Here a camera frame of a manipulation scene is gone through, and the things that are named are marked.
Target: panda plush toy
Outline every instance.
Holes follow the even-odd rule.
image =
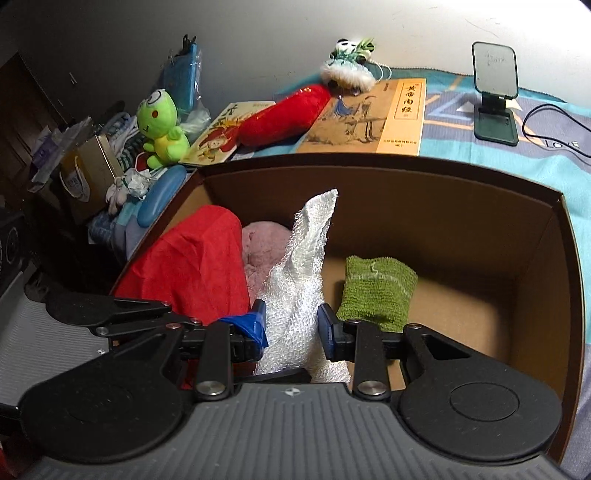
[[[342,38],[336,43],[330,60],[322,65],[322,81],[329,87],[351,90],[354,95],[370,91],[376,79],[365,63],[373,51],[374,45],[370,39],[355,42]]]

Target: gray ribbed panel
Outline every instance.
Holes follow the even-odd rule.
[[[244,384],[225,401],[199,404],[168,443],[116,465],[49,458],[25,480],[565,479],[543,457],[477,467],[441,457],[409,437],[388,406],[357,400],[342,384]]]
[[[16,406],[33,385],[108,351],[106,339],[54,320],[27,298],[22,273],[0,298],[0,403]]]

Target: pink plush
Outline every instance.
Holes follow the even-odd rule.
[[[251,305],[271,267],[285,255],[290,235],[287,228],[274,222],[254,222],[242,229],[242,261]]]

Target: green cloth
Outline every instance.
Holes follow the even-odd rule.
[[[395,258],[348,257],[337,317],[369,320],[386,332],[402,332],[417,280],[417,274]]]

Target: book cover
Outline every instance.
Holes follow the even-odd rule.
[[[241,123],[275,102],[230,103],[203,132],[181,159],[186,165],[212,165],[228,159],[236,150]]]
[[[297,152],[418,155],[426,90],[426,79],[384,80],[368,93],[333,98]]]

